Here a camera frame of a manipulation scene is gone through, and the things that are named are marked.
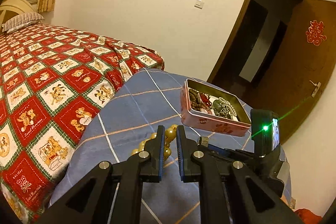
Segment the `red patterned bedspread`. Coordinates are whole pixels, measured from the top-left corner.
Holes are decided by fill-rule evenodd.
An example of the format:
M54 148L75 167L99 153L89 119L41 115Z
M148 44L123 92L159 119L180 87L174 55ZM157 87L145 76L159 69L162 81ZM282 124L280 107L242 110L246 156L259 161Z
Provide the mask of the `red patterned bedspread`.
M142 68L144 46L48 24L1 34L1 193L22 223L44 212L86 127Z

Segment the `cream wooden headboard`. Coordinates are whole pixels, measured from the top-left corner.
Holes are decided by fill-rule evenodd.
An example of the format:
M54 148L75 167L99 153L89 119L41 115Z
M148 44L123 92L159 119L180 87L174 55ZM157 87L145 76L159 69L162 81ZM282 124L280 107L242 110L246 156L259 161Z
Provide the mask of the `cream wooden headboard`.
M24 14L26 12L33 12L35 9L26 0L4 0L0 6L1 9L1 24L4 24L12 17Z

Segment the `green jade bangle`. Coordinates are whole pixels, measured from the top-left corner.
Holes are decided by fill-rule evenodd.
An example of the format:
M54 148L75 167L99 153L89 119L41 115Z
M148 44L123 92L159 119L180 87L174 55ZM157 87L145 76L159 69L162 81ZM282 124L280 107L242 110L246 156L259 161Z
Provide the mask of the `green jade bangle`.
M230 114L230 108L219 99L214 100L211 107L216 116L227 118Z

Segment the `red door decoration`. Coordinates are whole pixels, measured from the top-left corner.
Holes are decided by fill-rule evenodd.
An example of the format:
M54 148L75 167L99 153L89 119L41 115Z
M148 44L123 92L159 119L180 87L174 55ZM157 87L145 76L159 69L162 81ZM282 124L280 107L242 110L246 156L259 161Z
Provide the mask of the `red door decoration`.
M323 21L310 21L310 26L305 32L307 42L319 46L323 41L326 41L327 36L323 34L324 27Z

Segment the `brown door frame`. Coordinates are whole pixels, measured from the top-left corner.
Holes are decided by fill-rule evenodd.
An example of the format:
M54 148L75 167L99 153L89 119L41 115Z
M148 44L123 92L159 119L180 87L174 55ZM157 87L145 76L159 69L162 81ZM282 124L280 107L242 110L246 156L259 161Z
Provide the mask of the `brown door frame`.
M218 71L221 67L222 62L224 61L228 51L230 50L230 47L232 46L232 43L234 42L234 38L235 38L235 36L236 36L236 34L239 30L240 24L242 23L242 20L244 18L244 15L246 13L246 10L248 8L248 5L249 5L250 1L251 0L244 0L243 5L242 5L242 7L239 11L238 17L235 21L235 24L234 24L233 28L232 28L232 31L231 31L230 35L228 36L227 42L226 42L226 44L225 44L225 46L224 46L224 48L223 48L223 50L222 50L222 52L221 52L221 54L218 58L213 70L211 71L211 73L210 73L210 75L207 79L208 83L213 82L216 74L218 73Z

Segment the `striped pillow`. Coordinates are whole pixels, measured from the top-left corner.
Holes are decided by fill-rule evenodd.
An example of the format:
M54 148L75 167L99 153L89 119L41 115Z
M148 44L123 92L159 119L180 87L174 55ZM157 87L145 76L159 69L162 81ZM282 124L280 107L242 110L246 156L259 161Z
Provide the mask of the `striped pillow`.
M45 18L37 12L26 12L26 13L14 16L11 19L7 20L2 25L2 30L3 32L6 32L9 34L11 32L20 30L23 27L26 27L32 24L37 24L44 19Z

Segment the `white wall switch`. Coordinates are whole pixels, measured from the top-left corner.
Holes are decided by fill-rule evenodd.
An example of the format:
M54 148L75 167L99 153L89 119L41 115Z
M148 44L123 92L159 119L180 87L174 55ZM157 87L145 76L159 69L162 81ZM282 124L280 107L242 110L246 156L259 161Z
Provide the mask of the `white wall switch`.
M194 7L198 8L198 9L202 9L204 4L205 3L202 0L196 0Z

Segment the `blue plaid tablecloth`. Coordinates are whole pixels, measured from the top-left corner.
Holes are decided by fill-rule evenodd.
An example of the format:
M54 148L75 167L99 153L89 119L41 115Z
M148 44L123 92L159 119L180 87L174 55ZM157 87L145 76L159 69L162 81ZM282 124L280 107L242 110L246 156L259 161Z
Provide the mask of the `blue plaid tablecloth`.
M186 77L158 69L133 75L84 131L67 172L50 199L53 205L101 161L125 161L158 126L181 124L181 87ZM199 223L199 190L179 175L175 143L159 183L143 186L141 223Z

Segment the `pink metal tin box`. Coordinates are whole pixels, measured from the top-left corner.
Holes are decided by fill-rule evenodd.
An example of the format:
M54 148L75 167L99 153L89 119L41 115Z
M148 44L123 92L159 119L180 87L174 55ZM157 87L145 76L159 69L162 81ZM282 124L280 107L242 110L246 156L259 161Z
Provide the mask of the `pink metal tin box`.
M202 104L200 92L208 94L211 103L223 101L230 108L229 116L216 116L212 107ZM186 126L232 136L243 137L251 127L251 120L235 95L192 79L185 80L181 90L181 116Z

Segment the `brown wooden door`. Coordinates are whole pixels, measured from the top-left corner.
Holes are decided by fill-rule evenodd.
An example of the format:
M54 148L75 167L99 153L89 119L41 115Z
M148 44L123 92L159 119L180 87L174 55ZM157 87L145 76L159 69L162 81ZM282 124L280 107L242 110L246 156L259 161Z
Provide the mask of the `brown wooden door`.
M305 32L310 21L323 21L327 40L309 44ZM284 144L315 107L335 68L335 2L303 0L292 12L280 47L256 87L244 94L254 109L270 110L280 117L280 143ZM321 82L312 98L314 86Z

